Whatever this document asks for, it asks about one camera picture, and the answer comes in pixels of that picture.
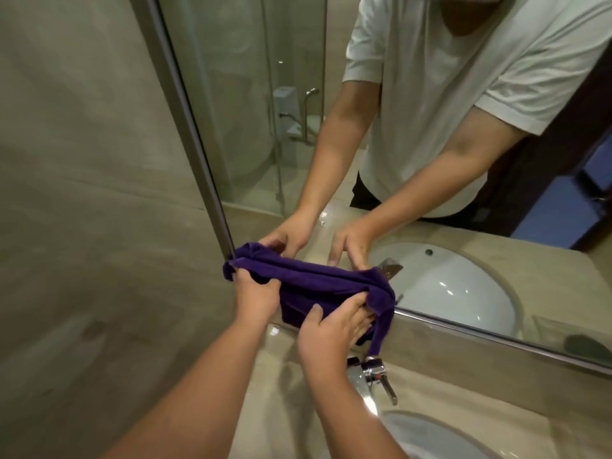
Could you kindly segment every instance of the shirt sleeve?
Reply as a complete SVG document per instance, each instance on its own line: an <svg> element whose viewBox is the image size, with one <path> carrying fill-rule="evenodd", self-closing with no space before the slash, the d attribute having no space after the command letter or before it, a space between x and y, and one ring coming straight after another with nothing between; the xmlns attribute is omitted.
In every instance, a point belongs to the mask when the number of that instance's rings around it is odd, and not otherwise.
<svg viewBox="0 0 612 459"><path fill-rule="evenodd" d="M389 27L389 0L361 0L359 14L346 49L343 82L382 83L383 60Z"/></svg>
<svg viewBox="0 0 612 459"><path fill-rule="evenodd" d="M570 3L476 106L540 135L593 69L612 37L612 2Z"/></svg>

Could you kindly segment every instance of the hand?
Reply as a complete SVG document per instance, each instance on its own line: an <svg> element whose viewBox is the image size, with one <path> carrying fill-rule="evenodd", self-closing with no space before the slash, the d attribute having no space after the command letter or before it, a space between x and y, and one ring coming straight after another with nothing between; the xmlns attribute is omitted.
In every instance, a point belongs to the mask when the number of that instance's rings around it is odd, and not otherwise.
<svg viewBox="0 0 612 459"><path fill-rule="evenodd" d="M350 297L323 321L321 306L315 304L310 310L297 336L297 350L307 377L344 374L350 348L375 318L365 307L366 297L365 292Z"/></svg>
<svg viewBox="0 0 612 459"><path fill-rule="evenodd" d="M328 266L337 266L343 251L353 265L353 270L370 269L368 265L368 253L372 239L367 232L363 219L342 227L333 235L332 249L329 252Z"/></svg>
<svg viewBox="0 0 612 459"><path fill-rule="evenodd" d="M306 210L298 210L285 222L259 242L272 248L284 258L295 258L308 241L315 228L317 215L313 215Z"/></svg>
<svg viewBox="0 0 612 459"><path fill-rule="evenodd" d="M260 285L246 269L234 273L236 287L236 322L264 328L280 304L280 281L272 278Z"/></svg>

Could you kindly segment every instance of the door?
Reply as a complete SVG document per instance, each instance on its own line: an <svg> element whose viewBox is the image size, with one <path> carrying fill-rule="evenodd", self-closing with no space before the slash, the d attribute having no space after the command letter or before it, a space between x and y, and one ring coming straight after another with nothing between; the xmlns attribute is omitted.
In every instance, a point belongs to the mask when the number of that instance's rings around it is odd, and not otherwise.
<svg viewBox="0 0 612 459"><path fill-rule="evenodd" d="M326 0L158 2L221 201L289 214L322 120Z"/></svg>

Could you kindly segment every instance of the mirror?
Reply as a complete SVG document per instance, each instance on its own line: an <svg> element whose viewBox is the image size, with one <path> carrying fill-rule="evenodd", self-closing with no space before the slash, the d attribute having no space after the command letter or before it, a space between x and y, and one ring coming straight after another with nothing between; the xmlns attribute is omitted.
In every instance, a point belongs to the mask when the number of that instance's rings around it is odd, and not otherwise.
<svg viewBox="0 0 612 459"><path fill-rule="evenodd" d="M612 366L609 2L258 1L160 0L235 246Z"/></svg>

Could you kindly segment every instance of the black pants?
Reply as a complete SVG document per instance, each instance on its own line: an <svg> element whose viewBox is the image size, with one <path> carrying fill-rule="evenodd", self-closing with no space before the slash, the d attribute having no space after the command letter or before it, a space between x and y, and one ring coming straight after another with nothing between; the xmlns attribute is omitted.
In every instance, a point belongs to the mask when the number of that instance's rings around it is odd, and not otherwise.
<svg viewBox="0 0 612 459"><path fill-rule="evenodd" d="M371 194L370 190L365 188L365 185L361 180L361 176L357 174L357 181L355 182L355 186L353 187L353 199L351 201L351 208L359 208L371 211L372 209L380 206L380 204L381 202L378 200L378 198ZM476 206L476 203L471 202L465 208L461 209L461 211L456 212L453 215L431 218L422 217L420 220L433 224L446 225L448 227L470 229L470 225L472 224L472 221L476 216L477 211L478 207Z"/></svg>

